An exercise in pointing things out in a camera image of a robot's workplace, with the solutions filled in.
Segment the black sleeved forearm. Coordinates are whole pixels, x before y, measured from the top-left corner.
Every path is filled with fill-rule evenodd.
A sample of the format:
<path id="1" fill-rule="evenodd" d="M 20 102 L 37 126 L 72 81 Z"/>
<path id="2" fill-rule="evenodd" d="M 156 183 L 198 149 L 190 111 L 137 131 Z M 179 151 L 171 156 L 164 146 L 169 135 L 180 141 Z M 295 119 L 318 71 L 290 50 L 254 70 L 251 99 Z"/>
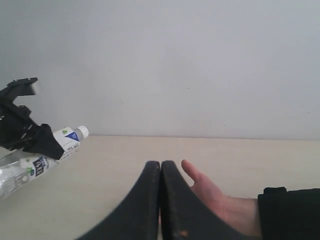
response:
<path id="1" fill-rule="evenodd" d="M 320 190 L 266 187 L 257 196 L 262 239 L 318 240 Z"/>

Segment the person's open right hand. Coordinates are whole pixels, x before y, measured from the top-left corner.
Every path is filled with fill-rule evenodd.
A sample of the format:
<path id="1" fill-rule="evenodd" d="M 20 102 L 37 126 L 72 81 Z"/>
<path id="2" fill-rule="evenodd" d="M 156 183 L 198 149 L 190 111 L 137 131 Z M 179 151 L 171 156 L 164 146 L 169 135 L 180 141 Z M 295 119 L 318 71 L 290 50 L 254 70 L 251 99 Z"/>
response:
<path id="1" fill-rule="evenodd" d="M 185 159 L 181 161 L 181 167 L 193 180 L 191 190 L 214 214 L 241 234 L 262 238 L 257 199 L 225 195 L 209 177 Z"/>

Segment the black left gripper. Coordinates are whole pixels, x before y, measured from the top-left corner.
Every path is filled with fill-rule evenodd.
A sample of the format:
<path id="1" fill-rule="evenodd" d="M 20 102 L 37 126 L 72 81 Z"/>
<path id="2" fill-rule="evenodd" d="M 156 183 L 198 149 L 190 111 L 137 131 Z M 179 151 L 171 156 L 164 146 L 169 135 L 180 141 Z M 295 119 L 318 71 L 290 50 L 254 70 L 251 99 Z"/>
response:
<path id="1" fill-rule="evenodd" d="M 52 128 L 46 123 L 37 125 L 30 118 L 28 107 L 14 103 L 17 97 L 36 95 L 37 82 L 37 77 L 14 79 L 0 91 L 0 146 L 59 160 L 64 149 L 54 137 Z"/>

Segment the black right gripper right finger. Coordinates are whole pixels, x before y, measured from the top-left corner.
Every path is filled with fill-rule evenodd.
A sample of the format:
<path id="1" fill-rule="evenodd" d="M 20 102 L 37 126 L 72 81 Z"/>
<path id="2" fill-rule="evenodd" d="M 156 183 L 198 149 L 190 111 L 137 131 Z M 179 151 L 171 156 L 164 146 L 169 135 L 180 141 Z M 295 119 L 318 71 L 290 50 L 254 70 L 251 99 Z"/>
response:
<path id="1" fill-rule="evenodd" d="M 246 240 L 193 193 L 175 162 L 161 164 L 160 216 L 164 240 Z"/>

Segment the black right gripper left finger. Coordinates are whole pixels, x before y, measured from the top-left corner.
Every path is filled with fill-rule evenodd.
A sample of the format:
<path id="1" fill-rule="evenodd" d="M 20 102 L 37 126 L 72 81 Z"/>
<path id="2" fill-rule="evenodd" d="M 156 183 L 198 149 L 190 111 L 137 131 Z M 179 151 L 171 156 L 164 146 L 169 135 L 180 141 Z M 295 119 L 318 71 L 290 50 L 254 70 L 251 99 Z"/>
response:
<path id="1" fill-rule="evenodd" d="M 146 162 L 121 203 L 80 240 L 156 240 L 159 227 L 160 163 Z"/>

